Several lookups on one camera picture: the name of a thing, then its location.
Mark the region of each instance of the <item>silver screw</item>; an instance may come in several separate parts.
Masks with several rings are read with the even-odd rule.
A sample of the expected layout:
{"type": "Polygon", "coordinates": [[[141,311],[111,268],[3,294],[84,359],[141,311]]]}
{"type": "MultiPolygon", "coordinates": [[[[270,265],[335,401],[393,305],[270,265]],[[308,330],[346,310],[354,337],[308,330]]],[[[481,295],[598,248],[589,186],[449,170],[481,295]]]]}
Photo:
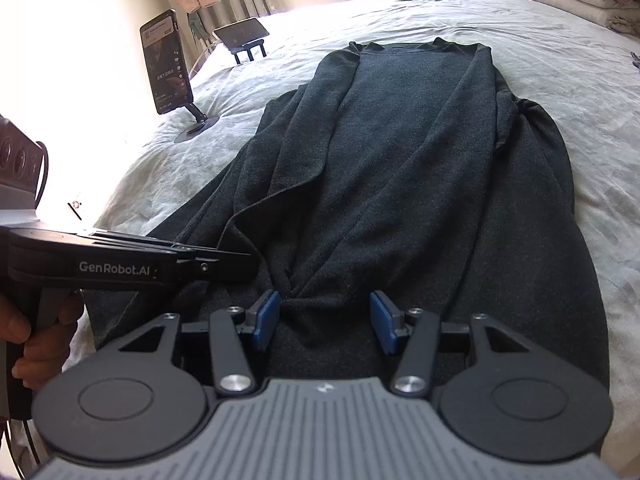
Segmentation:
{"type": "Polygon", "coordinates": [[[404,394],[416,394],[425,389],[426,386],[427,383],[424,382],[424,379],[415,375],[402,376],[394,384],[394,388],[404,394]]]}
{"type": "Polygon", "coordinates": [[[244,392],[251,387],[251,379],[246,375],[227,375],[220,380],[220,387],[228,392],[244,392]]]}

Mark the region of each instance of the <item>phone screen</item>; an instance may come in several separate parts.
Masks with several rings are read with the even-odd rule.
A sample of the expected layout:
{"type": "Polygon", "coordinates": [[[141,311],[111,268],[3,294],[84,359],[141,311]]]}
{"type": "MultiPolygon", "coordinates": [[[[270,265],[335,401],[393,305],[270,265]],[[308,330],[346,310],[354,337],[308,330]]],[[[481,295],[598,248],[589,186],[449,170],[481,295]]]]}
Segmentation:
{"type": "Polygon", "coordinates": [[[140,27],[146,71],[159,114],[193,101],[174,10],[140,27]]]}
{"type": "Polygon", "coordinates": [[[249,18],[241,22],[232,23],[226,27],[217,28],[213,33],[220,38],[220,41],[222,41],[227,48],[237,48],[245,43],[269,35],[264,25],[256,18],[249,18]]]}

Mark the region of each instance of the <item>cable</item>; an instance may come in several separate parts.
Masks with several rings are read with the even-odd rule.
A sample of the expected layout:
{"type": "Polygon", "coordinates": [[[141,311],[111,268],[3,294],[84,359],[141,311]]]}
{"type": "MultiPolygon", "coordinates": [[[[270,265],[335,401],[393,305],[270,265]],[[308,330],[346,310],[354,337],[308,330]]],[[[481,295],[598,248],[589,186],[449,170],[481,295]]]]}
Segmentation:
{"type": "Polygon", "coordinates": [[[7,422],[4,423],[2,432],[4,433],[6,444],[9,447],[9,455],[11,455],[11,460],[14,462],[15,470],[18,472],[18,476],[20,477],[20,480],[24,480],[24,475],[22,474],[22,471],[18,467],[18,463],[15,461],[14,450],[11,447],[11,438],[9,437],[9,427],[7,422]]]}
{"type": "Polygon", "coordinates": [[[36,142],[38,146],[42,149],[42,155],[44,158],[44,170],[42,171],[42,182],[40,183],[40,189],[38,190],[38,195],[36,197],[36,208],[42,199],[42,195],[44,193],[44,188],[47,185],[47,177],[49,176],[49,152],[47,151],[47,147],[44,142],[36,142]]]}
{"type": "Polygon", "coordinates": [[[31,430],[29,429],[29,423],[26,420],[24,420],[22,422],[22,425],[24,426],[24,432],[27,434],[27,440],[29,441],[29,447],[31,448],[31,454],[33,455],[33,459],[36,461],[36,464],[40,466],[40,457],[38,457],[38,454],[36,453],[36,447],[35,447],[35,444],[33,443],[33,439],[31,438],[31,430]]]}

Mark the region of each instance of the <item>bed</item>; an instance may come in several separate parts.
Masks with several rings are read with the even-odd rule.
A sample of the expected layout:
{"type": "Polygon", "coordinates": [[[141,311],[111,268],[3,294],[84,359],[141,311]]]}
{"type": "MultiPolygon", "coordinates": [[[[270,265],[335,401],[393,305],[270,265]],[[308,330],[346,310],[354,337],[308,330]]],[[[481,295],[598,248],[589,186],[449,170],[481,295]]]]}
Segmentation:
{"type": "MultiPolygon", "coordinates": [[[[261,19],[267,57],[236,66],[218,47],[191,81],[220,115],[190,142],[186,110],[165,116],[118,184],[98,227],[146,234],[222,170],[255,133],[265,104],[310,80],[350,41],[492,48],[517,96],[556,120],[574,170],[575,213],[598,273],[610,346],[614,423],[603,457],[620,471],[640,455],[640,41],[530,0],[354,0],[261,19]]],[[[571,337],[568,327],[567,337],[571,337]]],[[[74,353],[82,352],[82,339],[74,353]]]]}

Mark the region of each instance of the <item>human hand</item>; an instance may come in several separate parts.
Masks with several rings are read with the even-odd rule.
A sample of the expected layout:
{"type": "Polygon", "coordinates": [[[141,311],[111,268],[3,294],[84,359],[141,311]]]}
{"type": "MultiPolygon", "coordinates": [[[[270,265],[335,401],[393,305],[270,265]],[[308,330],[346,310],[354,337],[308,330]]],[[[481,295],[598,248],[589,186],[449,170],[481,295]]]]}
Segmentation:
{"type": "Polygon", "coordinates": [[[56,323],[31,335],[31,327],[20,311],[0,294],[0,338],[11,343],[24,343],[24,356],[12,368],[12,375],[22,379],[25,387],[39,390],[62,371],[69,357],[69,344],[84,312],[80,292],[63,302],[56,323]]]}

